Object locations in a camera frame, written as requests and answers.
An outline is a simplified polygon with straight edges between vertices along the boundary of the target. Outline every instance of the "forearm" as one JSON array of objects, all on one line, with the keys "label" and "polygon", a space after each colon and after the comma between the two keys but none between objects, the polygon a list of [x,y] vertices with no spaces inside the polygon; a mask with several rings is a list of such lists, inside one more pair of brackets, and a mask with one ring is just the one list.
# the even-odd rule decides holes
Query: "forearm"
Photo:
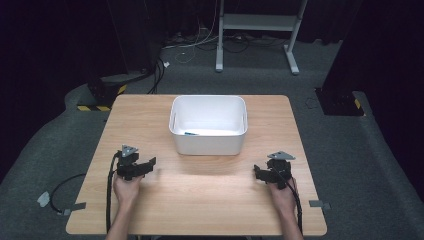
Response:
[{"label": "forearm", "polygon": [[131,221],[134,204],[122,204],[113,220],[113,224],[106,236],[106,240],[126,240]]},{"label": "forearm", "polygon": [[280,212],[281,227],[285,240],[301,240],[303,235],[297,225],[296,217],[293,214],[282,214]]}]

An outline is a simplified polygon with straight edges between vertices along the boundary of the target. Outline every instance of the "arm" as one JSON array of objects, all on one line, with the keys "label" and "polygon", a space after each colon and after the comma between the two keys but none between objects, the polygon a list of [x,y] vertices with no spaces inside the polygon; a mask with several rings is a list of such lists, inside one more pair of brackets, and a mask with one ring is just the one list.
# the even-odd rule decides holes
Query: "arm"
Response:
[{"label": "arm", "polygon": [[[294,188],[295,180],[292,178],[288,183]],[[296,202],[290,188],[278,189],[277,184],[268,183],[269,189],[271,190],[272,200],[274,206],[278,211],[278,215],[281,220],[281,227],[284,231],[284,239],[287,240],[299,240],[303,239],[302,233],[299,230],[296,222],[296,216],[294,214],[294,208]]]},{"label": "arm", "polygon": [[140,181],[143,177],[139,176],[131,181],[125,181],[115,174],[113,189],[118,198],[119,207],[106,240],[127,239],[128,227],[140,191]]}]

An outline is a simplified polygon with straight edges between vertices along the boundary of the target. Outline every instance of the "hand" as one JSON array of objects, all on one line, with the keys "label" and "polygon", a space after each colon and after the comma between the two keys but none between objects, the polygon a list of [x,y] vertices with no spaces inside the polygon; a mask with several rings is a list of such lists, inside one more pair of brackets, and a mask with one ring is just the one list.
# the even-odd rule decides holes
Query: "hand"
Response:
[{"label": "hand", "polygon": [[[290,184],[290,186],[297,192],[296,179],[291,178],[287,181],[287,183]],[[286,186],[284,189],[278,189],[276,183],[268,183],[267,185],[271,190],[274,206],[277,208],[282,217],[292,217],[292,215],[294,216],[296,201],[291,189],[288,186]]]},{"label": "hand", "polygon": [[131,181],[126,181],[118,174],[115,174],[113,190],[118,198],[119,206],[132,206],[134,204],[140,192],[140,181],[142,178],[144,178],[144,175],[135,177]]}]

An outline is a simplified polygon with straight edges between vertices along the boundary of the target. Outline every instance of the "white container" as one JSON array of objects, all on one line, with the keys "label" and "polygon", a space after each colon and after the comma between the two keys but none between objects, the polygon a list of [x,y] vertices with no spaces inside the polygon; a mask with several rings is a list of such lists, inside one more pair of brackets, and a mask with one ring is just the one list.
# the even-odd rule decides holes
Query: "white container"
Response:
[{"label": "white container", "polygon": [[178,96],[169,130],[180,154],[237,155],[247,131],[246,104],[238,96]]}]

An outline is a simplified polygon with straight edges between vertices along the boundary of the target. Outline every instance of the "wooden table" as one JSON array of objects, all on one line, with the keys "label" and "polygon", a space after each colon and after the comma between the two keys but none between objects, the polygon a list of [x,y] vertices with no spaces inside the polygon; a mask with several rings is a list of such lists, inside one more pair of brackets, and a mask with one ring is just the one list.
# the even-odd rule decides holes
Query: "wooden table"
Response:
[{"label": "wooden table", "polygon": [[[264,182],[253,165],[266,169],[266,157],[279,150],[296,157],[305,236],[327,231],[311,172],[285,96],[242,95],[249,128],[237,156],[186,156],[176,152],[169,115],[176,95],[121,95],[110,113],[72,212],[70,234],[105,234],[107,175],[122,144],[138,147],[140,160],[157,157],[154,171],[140,183],[140,197],[130,225],[137,235],[272,236],[281,235],[279,218]],[[112,219],[117,200],[112,194]]]}]

